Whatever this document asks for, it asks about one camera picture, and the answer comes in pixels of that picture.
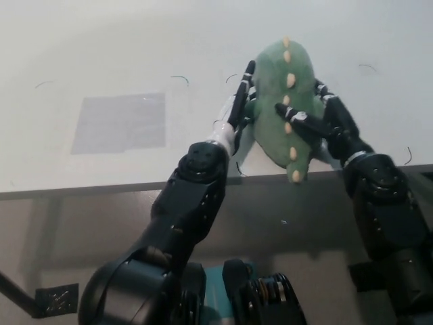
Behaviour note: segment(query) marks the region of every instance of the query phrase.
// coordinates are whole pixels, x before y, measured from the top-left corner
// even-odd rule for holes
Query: table surface
[[[210,134],[248,61],[286,35],[307,48],[376,151],[399,166],[432,164],[422,141],[433,121],[428,0],[0,0],[0,8],[0,194],[160,187]],[[165,106],[146,108],[157,112],[148,121],[137,109],[155,93]],[[257,144],[237,160],[243,180],[286,178]],[[326,171],[312,162],[310,175]],[[241,178],[237,168],[231,176]]]

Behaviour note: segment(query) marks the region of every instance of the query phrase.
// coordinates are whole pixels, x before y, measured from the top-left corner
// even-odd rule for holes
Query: stuffed dinosaur
[[[256,99],[248,102],[255,140],[275,164],[287,170],[290,181],[305,177],[311,153],[321,143],[318,137],[304,135],[304,141],[275,111],[276,103],[323,116],[323,104],[315,96],[315,75],[305,48],[288,37],[268,46],[256,59],[253,76]]]

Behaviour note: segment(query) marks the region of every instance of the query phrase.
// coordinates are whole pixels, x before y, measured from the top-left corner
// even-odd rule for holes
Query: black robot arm
[[[207,141],[189,147],[179,161],[140,239],[94,273],[81,299],[80,325],[171,324],[183,270],[194,246],[208,235],[224,199],[227,166],[254,67],[251,61],[228,121]]]
[[[433,259],[430,229],[407,178],[385,154],[376,154],[340,98],[317,81],[323,119],[277,104],[295,131],[324,138],[342,166],[347,194],[371,262],[350,266],[358,291],[388,291],[398,324],[433,324]]]

